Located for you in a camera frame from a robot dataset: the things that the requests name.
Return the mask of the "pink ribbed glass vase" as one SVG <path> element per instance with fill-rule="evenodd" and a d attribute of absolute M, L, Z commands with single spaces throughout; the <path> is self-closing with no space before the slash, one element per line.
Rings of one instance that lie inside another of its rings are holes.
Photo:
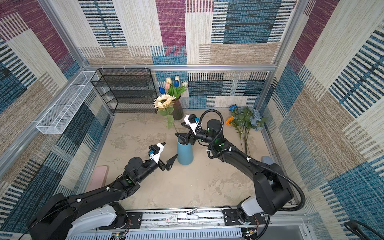
<path fill-rule="evenodd" d="M 184 116 L 183 107 L 180 99 L 181 98 L 174 100 L 173 103 L 174 111 L 172 112 L 172 115 L 175 121 L 181 120 Z"/>

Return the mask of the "teal cylindrical vase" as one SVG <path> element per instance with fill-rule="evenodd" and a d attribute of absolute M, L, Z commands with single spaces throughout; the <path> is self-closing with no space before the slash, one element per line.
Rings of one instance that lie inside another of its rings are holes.
<path fill-rule="evenodd" d="M 194 160 L 193 146 L 185 144 L 181 139 L 177 139 L 178 162 L 181 165 L 189 165 Z"/>

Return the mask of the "orange marigold flower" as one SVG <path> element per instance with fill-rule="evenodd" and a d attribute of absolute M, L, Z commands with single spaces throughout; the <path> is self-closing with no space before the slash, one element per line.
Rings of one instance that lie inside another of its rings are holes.
<path fill-rule="evenodd" d="M 243 146 L 243 130 L 242 130 L 240 122 L 235 117 L 231 116 L 231 117 L 229 117 L 227 119 L 226 124 L 227 124 L 227 126 L 232 126 L 232 127 L 234 127 L 236 129 L 237 133 L 239 134 L 241 148 L 243 150 L 244 149 L 244 146 Z"/>

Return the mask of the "cream dahlia flower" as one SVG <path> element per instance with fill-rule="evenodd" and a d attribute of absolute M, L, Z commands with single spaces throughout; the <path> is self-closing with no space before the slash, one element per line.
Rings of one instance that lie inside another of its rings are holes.
<path fill-rule="evenodd" d="M 163 94 L 154 100 L 153 106 L 161 116 L 166 117 L 168 129 L 173 128 L 176 132 L 178 132 L 175 125 L 175 118 L 173 116 L 173 112 L 175 110 L 174 101 L 175 97 L 169 94 Z"/>

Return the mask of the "blue rose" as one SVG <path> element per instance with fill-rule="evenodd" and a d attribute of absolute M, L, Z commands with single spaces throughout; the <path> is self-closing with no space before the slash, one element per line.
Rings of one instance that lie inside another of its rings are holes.
<path fill-rule="evenodd" d="M 233 112 L 233 111 L 235 111 L 236 109 L 238 109 L 238 106 L 237 106 L 237 105 L 232 105 L 232 106 L 230 106 L 230 112 Z"/>

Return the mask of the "dusty blue hydrangea bunch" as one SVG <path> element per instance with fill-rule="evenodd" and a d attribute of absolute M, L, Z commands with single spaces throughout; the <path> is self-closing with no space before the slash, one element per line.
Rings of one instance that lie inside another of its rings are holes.
<path fill-rule="evenodd" d="M 248 138 L 251 130 L 261 131 L 265 127 L 267 118 L 264 118 L 258 110 L 255 108 L 236 108 L 232 112 L 234 117 L 230 123 L 239 134 L 241 140 L 241 146 L 243 152 L 247 155 L 251 155 L 250 146 L 248 144 Z"/>

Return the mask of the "yellow tulip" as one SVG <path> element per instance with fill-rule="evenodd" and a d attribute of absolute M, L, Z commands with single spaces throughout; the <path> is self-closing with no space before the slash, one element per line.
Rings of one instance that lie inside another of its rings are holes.
<path fill-rule="evenodd" d="M 169 84 L 169 85 L 171 85 L 172 84 L 172 79 L 171 78 L 166 78 L 166 82 Z"/>

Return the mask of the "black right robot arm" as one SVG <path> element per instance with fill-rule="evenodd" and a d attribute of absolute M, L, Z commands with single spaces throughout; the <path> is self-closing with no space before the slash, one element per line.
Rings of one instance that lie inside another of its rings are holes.
<path fill-rule="evenodd" d="M 219 159 L 235 167 L 253 181 L 254 196 L 237 205 L 240 223 L 246 224 L 258 214 L 272 216 L 278 211 L 295 212 L 305 206 L 306 197 L 300 186 L 287 177 L 279 165 L 257 161 L 225 139 L 221 121 L 209 120 L 204 130 L 196 115 L 187 115 L 182 126 L 189 129 L 188 133 L 176 134 L 182 143 L 207 143 L 210 159 Z"/>

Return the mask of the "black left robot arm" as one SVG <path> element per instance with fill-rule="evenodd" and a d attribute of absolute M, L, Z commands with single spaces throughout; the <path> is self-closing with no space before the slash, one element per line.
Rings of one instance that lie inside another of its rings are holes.
<path fill-rule="evenodd" d="M 81 231 L 112 226 L 122 228 L 127 221 L 126 211 L 119 204 L 132 196 L 140 183 L 156 169 L 170 171 L 177 155 L 162 162 L 165 143 L 149 146 L 149 159 L 129 160 L 124 172 L 112 183 L 79 195 L 52 196 L 32 218 L 28 232 L 33 240 L 65 240 Z"/>

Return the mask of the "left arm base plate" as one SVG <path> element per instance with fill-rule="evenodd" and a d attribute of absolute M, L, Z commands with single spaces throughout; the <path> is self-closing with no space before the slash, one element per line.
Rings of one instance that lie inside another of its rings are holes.
<path fill-rule="evenodd" d="M 126 212 L 117 214 L 113 222 L 113 229 L 139 229 L 142 224 L 143 212 Z"/>

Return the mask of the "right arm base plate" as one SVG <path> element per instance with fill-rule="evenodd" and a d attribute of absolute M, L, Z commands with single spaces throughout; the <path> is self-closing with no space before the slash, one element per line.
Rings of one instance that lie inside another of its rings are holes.
<path fill-rule="evenodd" d="M 230 206 L 223 206 L 221 212 L 224 215 L 224 222 L 226 226 L 235 225 L 265 225 L 266 215 L 255 214 L 251 217 L 247 216 L 241 210 L 233 209 Z"/>

